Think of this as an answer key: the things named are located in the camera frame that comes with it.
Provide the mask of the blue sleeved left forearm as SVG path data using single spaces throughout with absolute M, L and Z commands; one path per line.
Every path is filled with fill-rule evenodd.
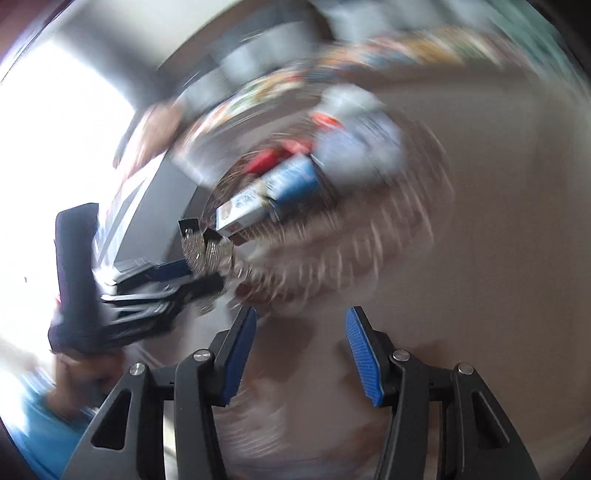
M 8 432 L 40 479 L 61 478 L 94 417 L 88 408 L 83 408 L 73 419 L 52 413 L 46 402 L 52 388 L 46 375 L 24 374 L 19 379 L 17 399 L 8 409 Z

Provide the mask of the person left hand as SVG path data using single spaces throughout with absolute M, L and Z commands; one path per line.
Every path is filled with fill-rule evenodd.
M 124 373 L 125 352 L 114 349 L 96 355 L 55 356 L 55 386 L 45 394 L 47 408 L 67 420 L 83 409 L 95 408 L 115 387 Z

